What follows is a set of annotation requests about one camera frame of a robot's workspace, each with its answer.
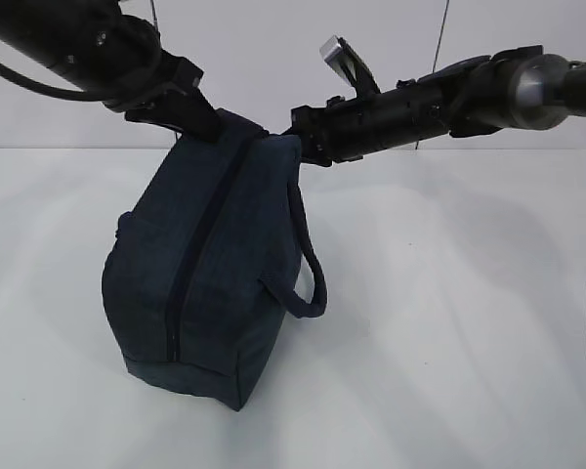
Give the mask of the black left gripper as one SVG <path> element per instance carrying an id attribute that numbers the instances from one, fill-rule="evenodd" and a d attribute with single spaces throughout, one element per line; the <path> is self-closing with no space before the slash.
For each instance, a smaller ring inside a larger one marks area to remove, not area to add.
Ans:
<path id="1" fill-rule="evenodd" d="M 104 101 L 104 105 L 113 112 L 125 112 L 128 122 L 216 143 L 223 123 L 199 89 L 203 74 L 190 60 L 170 53 L 163 53 L 153 68 L 147 59 L 103 57 L 105 86 L 114 91 L 113 99 Z"/>

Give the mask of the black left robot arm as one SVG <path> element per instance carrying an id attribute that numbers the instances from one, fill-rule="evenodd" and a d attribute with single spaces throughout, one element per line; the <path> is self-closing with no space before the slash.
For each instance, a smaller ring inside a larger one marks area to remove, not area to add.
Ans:
<path id="1" fill-rule="evenodd" d="M 164 50 L 155 25 L 117 1 L 0 1 L 0 41 L 73 84 L 66 90 L 0 63 L 0 77 L 30 92 L 101 103 L 129 122 L 205 142 L 223 124 L 199 89 L 202 70 Z"/>

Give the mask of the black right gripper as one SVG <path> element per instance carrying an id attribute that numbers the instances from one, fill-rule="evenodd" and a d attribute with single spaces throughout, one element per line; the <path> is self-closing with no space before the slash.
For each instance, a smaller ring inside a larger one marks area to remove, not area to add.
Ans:
<path id="1" fill-rule="evenodd" d="M 302 145 L 302 162 L 316 166 L 332 166 L 363 159 L 363 152 L 348 138 L 362 119 L 358 99 L 334 96 L 325 107 L 308 105 L 290 111 L 291 124 L 284 135 L 294 135 Z"/>

